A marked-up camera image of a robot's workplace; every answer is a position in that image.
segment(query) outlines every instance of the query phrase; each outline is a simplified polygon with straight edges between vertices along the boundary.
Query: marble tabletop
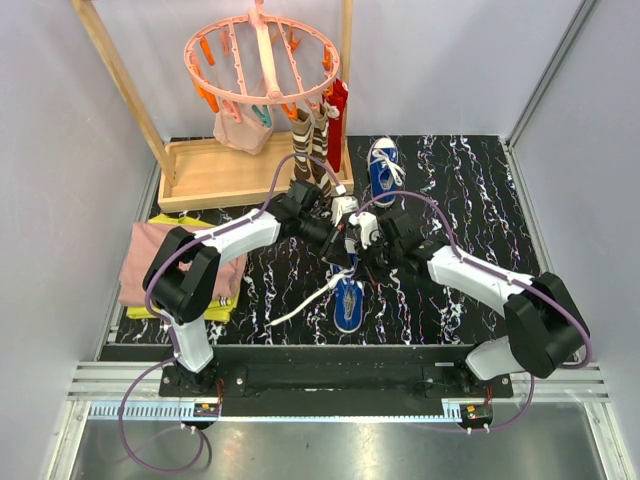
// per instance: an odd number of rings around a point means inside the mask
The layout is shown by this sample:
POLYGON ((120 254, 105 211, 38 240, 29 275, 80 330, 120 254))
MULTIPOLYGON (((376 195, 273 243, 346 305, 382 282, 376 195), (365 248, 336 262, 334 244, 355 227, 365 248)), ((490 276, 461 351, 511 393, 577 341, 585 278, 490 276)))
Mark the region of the marble tabletop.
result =
MULTIPOLYGON (((354 195, 370 198, 366 155, 377 137, 349 137, 354 195)), ((406 170, 405 189, 433 199, 448 217, 458 244, 467 252, 516 272, 537 275, 539 266, 498 137, 392 137, 406 170)), ((251 207, 193 211, 189 215, 219 225, 251 207)), ((419 200, 397 199, 428 235, 443 227, 419 200)), ((152 216, 159 213, 154 206, 152 216)), ((303 242, 289 239, 249 254, 238 307, 227 324, 207 322, 214 344, 434 344, 476 343, 505 333, 504 320, 468 296, 398 272, 375 287, 365 284, 364 321, 342 334, 334 326, 331 293, 291 320, 280 317, 326 283, 328 265, 303 242)), ((116 343, 165 344, 159 321, 123 316, 116 343)))

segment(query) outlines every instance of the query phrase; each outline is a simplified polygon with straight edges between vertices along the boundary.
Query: white wall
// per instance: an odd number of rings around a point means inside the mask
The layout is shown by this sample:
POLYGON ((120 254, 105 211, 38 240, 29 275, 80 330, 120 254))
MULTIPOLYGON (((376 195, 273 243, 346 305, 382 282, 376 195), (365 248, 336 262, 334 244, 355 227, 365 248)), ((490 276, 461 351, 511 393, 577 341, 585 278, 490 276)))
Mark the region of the white wall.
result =
MULTIPOLYGON (((579 3, 355 0, 349 133, 507 135, 579 3)), ((189 80, 184 45, 203 26, 252 4, 96 2, 163 138, 211 135, 213 113, 189 80)), ((341 0, 267 0, 265 8, 318 28, 339 46, 341 0)), ((308 43, 296 53, 300 61, 320 52, 308 43)), ((255 59, 246 54, 243 64, 255 59)), ((313 65, 311 78, 321 78, 319 62, 313 65)), ((232 71, 220 64, 230 88, 225 72, 232 71)), ((286 126, 281 112, 278 126, 286 126)))
POLYGON ((516 152, 640 469, 640 3, 600 2, 516 152))
POLYGON ((153 166, 70 1, 1 2, 0 471, 40 478, 153 166))

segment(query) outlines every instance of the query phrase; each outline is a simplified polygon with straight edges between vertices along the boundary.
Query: yellow cloth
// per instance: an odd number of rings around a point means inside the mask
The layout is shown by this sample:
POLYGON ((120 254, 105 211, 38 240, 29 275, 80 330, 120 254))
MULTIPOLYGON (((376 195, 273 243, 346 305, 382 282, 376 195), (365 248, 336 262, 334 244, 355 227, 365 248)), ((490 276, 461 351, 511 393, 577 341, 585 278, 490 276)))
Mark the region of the yellow cloth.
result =
MULTIPOLYGON (((165 225, 189 225, 191 227, 213 227, 210 223, 203 222, 191 217, 171 218, 167 215, 160 214, 149 220, 149 223, 162 223, 165 225)), ((209 307, 204 312, 204 319, 213 322, 228 322, 231 320, 231 312, 238 306, 238 297, 240 294, 231 298, 219 298, 211 300, 209 307)), ((146 307, 127 307, 127 317, 133 320, 143 320, 153 318, 146 307)))

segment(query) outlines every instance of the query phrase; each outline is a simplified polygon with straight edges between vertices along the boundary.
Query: wooden pole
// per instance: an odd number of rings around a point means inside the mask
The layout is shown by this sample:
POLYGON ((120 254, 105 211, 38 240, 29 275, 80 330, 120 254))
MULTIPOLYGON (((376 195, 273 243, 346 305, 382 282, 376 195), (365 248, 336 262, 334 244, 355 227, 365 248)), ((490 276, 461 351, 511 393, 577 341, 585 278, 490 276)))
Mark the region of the wooden pole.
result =
POLYGON ((153 125, 153 121, 151 120, 149 113, 144 107, 144 103, 142 102, 140 95, 138 94, 138 90, 136 90, 122 59, 118 55, 115 45, 109 37, 107 29, 93 6, 93 1, 72 0, 72 3, 80 17, 80 20, 82 20, 89 37, 93 41, 98 53, 100 53, 102 61, 107 67, 107 70, 109 70, 114 82, 118 85, 118 89, 120 90, 122 97, 138 122, 140 130, 142 130, 142 135, 144 135, 151 151, 160 164, 167 182, 169 182, 169 185, 175 186, 175 154, 168 153, 165 149, 164 143, 153 125))
MULTIPOLYGON (((342 0, 342 37, 340 39, 340 79, 349 85, 351 73, 351 28, 353 25, 353 0, 342 0)), ((347 107, 342 116, 342 158, 347 148, 347 107)))

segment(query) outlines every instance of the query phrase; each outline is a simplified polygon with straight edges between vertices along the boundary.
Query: wooden frame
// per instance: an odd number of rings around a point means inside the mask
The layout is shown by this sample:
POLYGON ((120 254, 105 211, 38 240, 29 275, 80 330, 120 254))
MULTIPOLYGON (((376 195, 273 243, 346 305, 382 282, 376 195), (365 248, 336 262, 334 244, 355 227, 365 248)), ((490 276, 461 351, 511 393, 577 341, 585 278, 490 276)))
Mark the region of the wooden frame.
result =
MULTIPOLYGON (((162 168, 158 204, 165 212, 201 210, 259 203, 267 197, 275 166, 293 152, 289 132, 274 133, 258 155, 250 155, 217 140, 171 142, 165 145, 129 76, 94 0, 71 0, 89 37, 133 113, 142 134, 162 168)), ((342 0, 341 78, 349 82, 353 0, 342 0)), ((346 141, 346 109, 343 117, 342 168, 338 178, 353 192, 353 171, 346 141)), ((276 193, 285 192, 294 162, 282 169, 276 193)))

